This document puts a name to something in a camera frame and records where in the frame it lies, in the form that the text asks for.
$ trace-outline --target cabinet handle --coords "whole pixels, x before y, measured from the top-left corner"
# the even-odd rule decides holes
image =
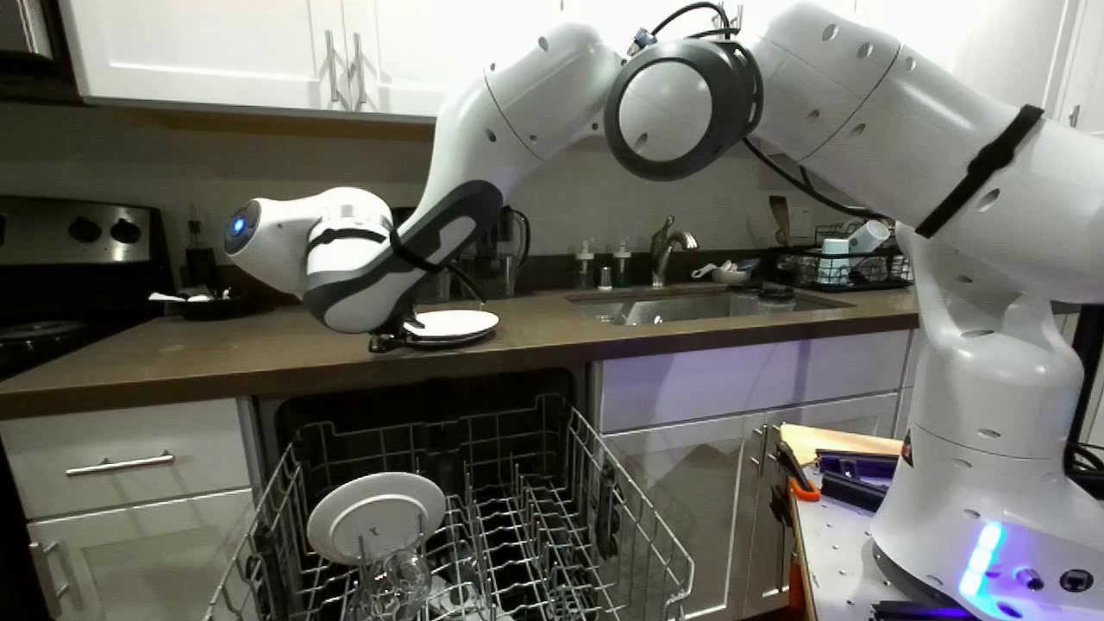
[[[344,100],[344,93],[343,93],[344,77],[343,77],[343,54],[339,54],[339,44],[336,44],[336,30],[326,30],[326,69],[321,69],[321,79],[326,79],[326,77],[331,77],[331,100],[328,100],[328,108],[339,103],[343,109],[350,109],[350,100]]]
[[[350,109],[362,109],[369,103],[369,88],[365,88],[365,49],[358,41],[358,30],[353,33],[353,52],[354,52],[354,63],[350,64],[350,79],[354,83],[354,100]]]
[[[150,459],[123,459],[123,463],[105,459],[105,463],[67,470],[67,477],[101,477],[101,472],[153,470],[153,467],[174,467],[174,463],[177,463],[174,451],[150,455]]]
[[[47,543],[47,546],[32,543],[27,548],[32,548],[32,566],[33,566],[39,586],[42,586],[42,593],[45,593],[45,596],[42,596],[42,599],[45,599],[45,613],[47,613],[47,619],[62,619],[62,596],[69,593],[69,582],[55,586],[55,576],[47,573],[47,559],[45,559],[45,555],[51,555],[59,546],[55,546],[55,543]]]
[[[42,30],[42,8],[27,3],[27,0],[15,0],[15,18],[21,21],[21,30],[25,30],[32,52],[45,52],[47,37]]]

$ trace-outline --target kitchen counter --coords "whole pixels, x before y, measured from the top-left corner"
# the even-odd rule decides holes
[[[487,302],[499,315],[498,334],[447,352],[365,352],[365,337],[336,334],[304,306],[234,322],[154,318],[5,378],[0,416],[354,389],[917,325],[907,291],[835,301],[844,306],[614,329],[588,318],[569,292],[534,292]]]

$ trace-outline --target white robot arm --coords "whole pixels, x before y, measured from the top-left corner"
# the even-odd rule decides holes
[[[354,191],[260,199],[227,252],[328,329],[388,330],[408,291],[602,109],[610,152],[652,179],[751,134],[902,219],[917,272],[927,347],[878,548],[979,619],[1104,619],[1104,510],[1063,477],[1083,369],[1048,315],[1104,301],[1104,142],[820,8],[788,9],[749,49],[722,30],[622,64],[595,30],[557,26],[446,103],[405,226]]]
[[[230,216],[227,254],[331,330],[390,330],[401,301],[490,226],[519,183],[588,134],[614,77],[617,54],[590,26],[561,24],[447,98],[429,187],[401,226],[365,191],[254,199]]]

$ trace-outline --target wire rack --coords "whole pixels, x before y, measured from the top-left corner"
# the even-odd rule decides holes
[[[374,570],[316,559],[309,508],[388,470],[446,491],[442,528]],[[538,398],[454,420],[299,429],[204,621],[650,621],[683,619],[689,591],[694,559],[642,486],[567,398]]]

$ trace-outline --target white plate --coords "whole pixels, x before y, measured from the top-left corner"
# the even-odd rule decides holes
[[[462,341],[482,337],[498,329],[498,315],[490,310],[426,310],[415,315],[419,325],[405,325],[419,341]]]
[[[358,566],[358,543],[365,543],[369,559],[388,559],[419,546],[442,516],[446,493],[433,479],[419,472],[374,472],[331,491],[309,510],[308,543],[328,563]]]
[[[460,344],[474,344],[482,341],[495,330],[480,330],[480,334],[462,334],[462,337],[408,337],[411,347],[460,347]]]

